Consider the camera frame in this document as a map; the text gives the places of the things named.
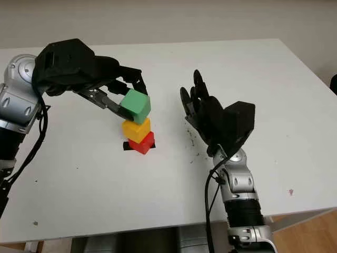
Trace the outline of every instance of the toy block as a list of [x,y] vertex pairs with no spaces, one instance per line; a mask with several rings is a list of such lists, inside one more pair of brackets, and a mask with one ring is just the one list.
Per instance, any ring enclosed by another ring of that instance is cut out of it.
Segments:
[[151,110],[150,97],[130,89],[120,102],[133,116],[133,121],[142,124]]
[[133,121],[125,120],[122,123],[122,129],[125,137],[136,143],[140,143],[150,132],[151,122],[149,118],[146,118],[143,124],[139,125]]
[[154,133],[150,132],[148,135],[141,141],[141,143],[136,143],[133,140],[128,140],[130,148],[138,151],[139,153],[146,154],[150,147],[154,144]]

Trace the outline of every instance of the wooden floor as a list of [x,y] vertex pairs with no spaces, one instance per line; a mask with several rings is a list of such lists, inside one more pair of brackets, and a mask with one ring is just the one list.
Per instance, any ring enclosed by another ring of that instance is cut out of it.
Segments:
[[279,253],[337,253],[337,210],[277,232],[274,240]]

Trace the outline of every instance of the robotic arm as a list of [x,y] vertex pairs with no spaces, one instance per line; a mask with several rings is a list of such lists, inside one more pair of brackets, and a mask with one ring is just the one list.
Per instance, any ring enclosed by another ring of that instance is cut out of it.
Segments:
[[[73,91],[100,108],[133,121],[128,110],[110,100],[101,86],[115,94],[125,95],[130,88],[118,81],[122,77],[133,88],[147,94],[141,70],[120,66],[111,57],[96,56],[78,39],[49,44],[35,57],[18,55],[5,70],[0,84],[0,217],[8,202],[8,193],[22,170],[41,146],[47,128],[47,107],[42,99],[46,92],[58,96]],[[19,145],[35,120],[40,120],[40,137],[21,168],[12,174]]]
[[246,154],[241,149],[254,129],[255,105],[236,102],[225,109],[209,96],[198,70],[188,94],[180,89],[186,120],[198,131],[208,145],[207,153],[215,165],[205,185],[206,234],[209,252],[214,253],[208,186],[213,174],[220,185],[229,224],[228,239],[234,250],[241,252],[275,252],[270,227],[264,222],[251,172],[246,165]]

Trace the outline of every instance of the wire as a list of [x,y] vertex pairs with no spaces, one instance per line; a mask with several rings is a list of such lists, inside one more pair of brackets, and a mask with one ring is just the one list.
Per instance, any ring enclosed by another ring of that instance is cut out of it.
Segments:
[[212,231],[211,231],[211,220],[210,220],[210,209],[209,209],[209,185],[211,178],[214,173],[216,173],[217,169],[225,164],[229,158],[226,158],[219,162],[212,170],[210,170],[209,175],[207,176],[206,179],[206,184],[205,184],[205,211],[206,211],[206,235],[207,235],[207,244],[209,247],[209,252],[214,253],[214,245],[213,245],[213,238],[212,238]]
[[214,196],[213,196],[213,200],[212,200],[212,203],[211,203],[211,206],[210,206],[209,213],[211,213],[211,211],[212,211],[212,207],[213,207],[213,205],[214,205],[216,195],[217,195],[217,193],[219,192],[219,188],[220,188],[220,184],[218,183],[218,184],[217,184],[217,189],[216,189],[215,194],[214,194]]
[[19,168],[19,170],[12,175],[8,182],[13,185],[13,183],[16,181],[16,179],[20,176],[20,174],[22,173],[22,171],[24,170],[24,168],[32,161],[32,159],[35,157],[36,153],[38,152],[39,148],[41,147],[43,140],[46,136],[46,132],[47,132],[47,127],[48,127],[48,109],[50,108],[50,106],[46,106],[42,95],[40,94],[40,92],[38,91],[37,87],[35,86],[34,82],[32,82],[32,88],[33,91],[35,92],[38,101],[41,105],[41,110],[42,110],[42,117],[39,120],[39,137],[36,140],[33,148],[31,149],[31,151],[29,152],[28,156],[26,157],[26,159],[24,160],[24,162],[22,163],[21,167]]

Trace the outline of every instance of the white table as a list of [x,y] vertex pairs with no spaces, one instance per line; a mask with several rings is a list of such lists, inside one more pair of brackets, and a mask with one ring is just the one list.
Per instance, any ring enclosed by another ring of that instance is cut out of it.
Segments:
[[[143,70],[156,148],[145,156],[123,151],[122,119],[72,92],[45,96],[52,106],[46,140],[12,187],[0,242],[203,222],[204,183],[213,164],[184,120],[179,95],[181,86],[193,84],[194,69],[224,107],[238,100],[256,105],[255,130],[243,148],[263,214],[337,206],[337,98],[279,40],[92,49]],[[0,50],[0,70],[13,56],[40,50]],[[17,165],[37,133],[35,125]],[[212,219],[225,219],[220,195]]]

